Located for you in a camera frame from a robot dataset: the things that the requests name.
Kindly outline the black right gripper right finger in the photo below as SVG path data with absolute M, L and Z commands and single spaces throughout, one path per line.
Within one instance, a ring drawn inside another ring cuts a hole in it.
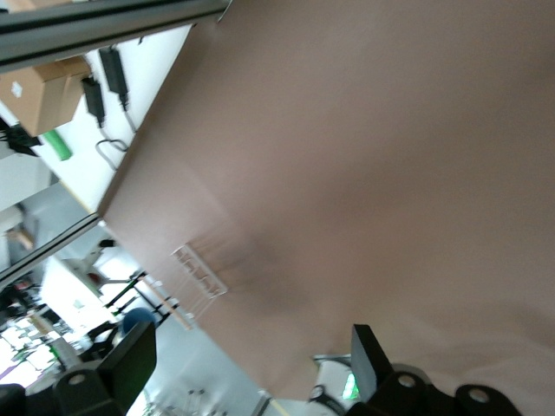
M 353 325 L 350 360 L 361 400 L 370 407 L 419 407 L 432 385 L 419 368 L 392 364 L 369 325 Z

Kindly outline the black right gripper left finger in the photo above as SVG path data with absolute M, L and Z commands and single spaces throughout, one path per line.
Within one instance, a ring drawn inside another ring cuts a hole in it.
M 103 360 L 73 367 L 55 383 L 60 414 L 127 414 L 156 364 L 155 326 L 139 322 Z

